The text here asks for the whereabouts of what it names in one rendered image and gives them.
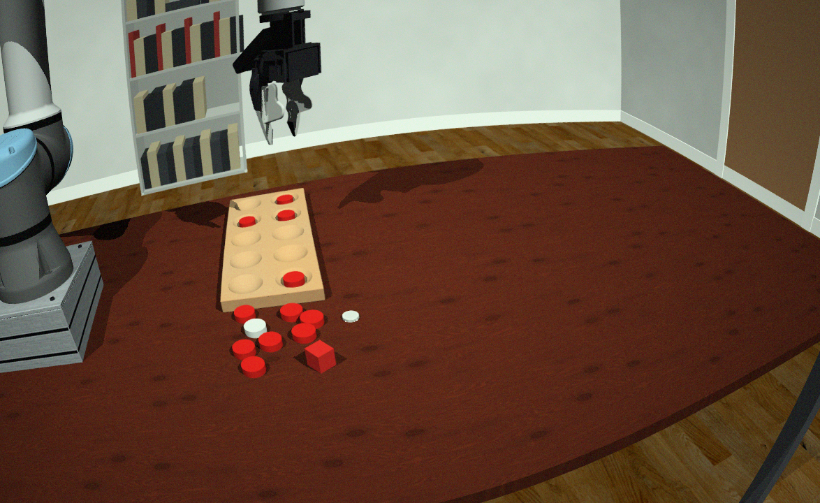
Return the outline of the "red cube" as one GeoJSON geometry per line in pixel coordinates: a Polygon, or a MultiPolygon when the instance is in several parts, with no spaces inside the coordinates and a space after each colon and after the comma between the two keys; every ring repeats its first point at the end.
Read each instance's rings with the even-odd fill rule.
{"type": "Polygon", "coordinates": [[[305,355],[308,366],[319,373],[336,365],[334,348],[320,340],[305,348],[305,355]]]}

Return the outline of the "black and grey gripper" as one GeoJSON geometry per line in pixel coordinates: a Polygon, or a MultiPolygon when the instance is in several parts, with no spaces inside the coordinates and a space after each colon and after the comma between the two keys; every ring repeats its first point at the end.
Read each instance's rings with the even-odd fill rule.
{"type": "Polygon", "coordinates": [[[256,67],[251,68],[249,91],[268,145],[272,145],[272,122],[284,117],[278,87],[268,83],[284,83],[281,88],[288,100],[288,126],[293,136],[298,132],[300,113],[312,108],[312,100],[302,93],[301,85],[302,78],[321,73],[321,43],[305,42],[307,18],[311,18],[311,11],[304,9],[259,16],[260,23],[270,22],[272,40],[258,51],[256,67]]]}

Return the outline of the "tan tray with round pockets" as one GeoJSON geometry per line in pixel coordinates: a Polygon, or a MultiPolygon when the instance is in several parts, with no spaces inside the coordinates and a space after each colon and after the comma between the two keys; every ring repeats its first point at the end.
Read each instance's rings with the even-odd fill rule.
{"type": "Polygon", "coordinates": [[[242,305],[259,309],[317,300],[325,300],[325,294],[304,189],[230,200],[222,311],[234,312],[242,305]],[[278,205],[277,198],[286,194],[292,195],[294,203],[278,205]],[[283,210],[294,210],[295,219],[276,221],[283,210]],[[256,218],[256,225],[240,227],[240,219],[249,216],[256,218]],[[305,284],[288,289],[283,277],[292,271],[302,272],[305,284]]]}

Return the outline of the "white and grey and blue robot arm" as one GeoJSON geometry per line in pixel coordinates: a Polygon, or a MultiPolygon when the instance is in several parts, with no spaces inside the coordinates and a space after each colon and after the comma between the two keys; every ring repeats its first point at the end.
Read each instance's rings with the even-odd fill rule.
{"type": "Polygon", "coordinates": [[[44,0],[0,0],[0,47],[10,112],[0,135],[0,300],[18,305],[71,277],[46,195],[71,167],[73,141],[52,102],[44,0]]]}

